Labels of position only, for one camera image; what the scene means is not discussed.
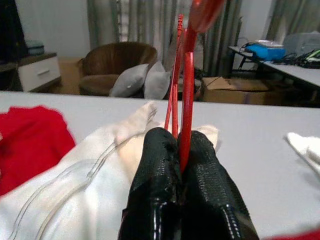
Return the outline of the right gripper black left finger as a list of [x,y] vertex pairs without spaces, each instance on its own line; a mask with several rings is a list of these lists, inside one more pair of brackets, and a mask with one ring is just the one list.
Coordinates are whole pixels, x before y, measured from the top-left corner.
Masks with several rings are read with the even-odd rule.
[[177,240],[180,238],[182,177],[177,140],[167,130],[149,130],[122,211],[121,239]]

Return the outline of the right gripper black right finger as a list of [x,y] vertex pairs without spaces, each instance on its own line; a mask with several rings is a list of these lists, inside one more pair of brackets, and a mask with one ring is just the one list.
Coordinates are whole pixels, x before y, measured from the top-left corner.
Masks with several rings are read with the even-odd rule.
[[219,162],[214,145],[196,130],[191,134],[182,179],[185,195],[181,239],[259,239],[242,195]]

